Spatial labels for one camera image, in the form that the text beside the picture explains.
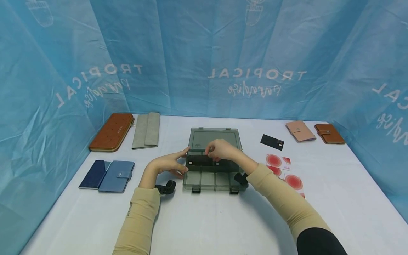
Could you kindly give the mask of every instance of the black sleeve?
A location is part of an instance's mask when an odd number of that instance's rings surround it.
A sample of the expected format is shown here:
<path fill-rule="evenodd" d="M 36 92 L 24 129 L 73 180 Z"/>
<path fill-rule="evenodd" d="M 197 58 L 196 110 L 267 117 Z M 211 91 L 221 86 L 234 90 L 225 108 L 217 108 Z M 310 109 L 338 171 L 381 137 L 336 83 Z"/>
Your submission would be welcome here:
<path fill-rule="evenodd" d="M 302 231 L 296 246 L 298 255 L 347 255 L 334 234 L 322 228 Z"/>

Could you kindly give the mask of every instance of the navy blue wallet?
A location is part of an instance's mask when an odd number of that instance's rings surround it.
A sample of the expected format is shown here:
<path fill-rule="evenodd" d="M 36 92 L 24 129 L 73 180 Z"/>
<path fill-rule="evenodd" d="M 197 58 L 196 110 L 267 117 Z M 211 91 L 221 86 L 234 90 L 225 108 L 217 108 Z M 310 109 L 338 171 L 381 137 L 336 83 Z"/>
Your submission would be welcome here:
<path fill-rule="evenodd" d="M 135 163 L 133 161 L 112 161 L 105 178 L 99 186 L 100 192 L 124 192 Z"/>
<path fill-rule="evenodd" d="M 79 188 L 98 189 L 105 177 L 106 169 L 108 169 L 111 162 L 96 160 L 91 169 L 82 180 Z"/>

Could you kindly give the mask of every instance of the gray plastic organizer box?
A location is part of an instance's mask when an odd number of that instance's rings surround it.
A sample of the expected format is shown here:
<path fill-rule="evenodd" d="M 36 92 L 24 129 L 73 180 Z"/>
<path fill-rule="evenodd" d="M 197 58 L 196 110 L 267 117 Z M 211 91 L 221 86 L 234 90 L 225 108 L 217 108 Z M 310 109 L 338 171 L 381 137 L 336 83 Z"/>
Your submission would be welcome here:
<path fill-rule="evenodd" d="M 187 153 L 186 166 L 188 172 L 184 175 L 183 186 L 193 193 L 201 190 L 229 191 L 238 194 L 248 187 L 243 170 L 230 160 L 214 162 L 204 154 L 208 143 L 215 139 L 224 139 L 242 150 L 238 129 L 231 128 L 192 128 L 190 134 L 190 151 Z"/>

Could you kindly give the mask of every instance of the brown wallet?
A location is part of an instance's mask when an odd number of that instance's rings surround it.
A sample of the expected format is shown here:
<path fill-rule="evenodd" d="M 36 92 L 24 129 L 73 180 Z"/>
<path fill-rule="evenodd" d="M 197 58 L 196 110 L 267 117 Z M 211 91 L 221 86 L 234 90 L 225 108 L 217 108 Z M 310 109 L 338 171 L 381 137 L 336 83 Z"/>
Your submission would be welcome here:
<path fill-rule="evenodd" d="M 89 145 L 89 149 L 117 151 L 134 120 L 130 113 L 112 114 Z"/>
<path fill-rule="evenodd" d="M 345 144 L 346 141 L 332 124 L 316 124 L 317 134 L 327 144 Z"/>
<path fill-rule="evenodd" d="M 316 139 L 312 131 L 310 131 L 306 124 L 301 120 L 288 122 L 286 123 L 286 127 L 298 142 L 305 142 Z"/>

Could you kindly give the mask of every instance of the blue fabric backdrop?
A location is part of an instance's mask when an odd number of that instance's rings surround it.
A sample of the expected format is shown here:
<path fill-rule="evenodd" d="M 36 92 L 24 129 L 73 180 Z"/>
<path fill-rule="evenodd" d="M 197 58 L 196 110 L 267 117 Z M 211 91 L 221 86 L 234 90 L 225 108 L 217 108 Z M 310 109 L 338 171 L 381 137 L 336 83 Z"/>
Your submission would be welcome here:
<path fill-rule="evenodd" d="M 2 254 L 113 112 L 333 122 L 408 220 L 406 1 L 0 0 L 0 21 Z"/>

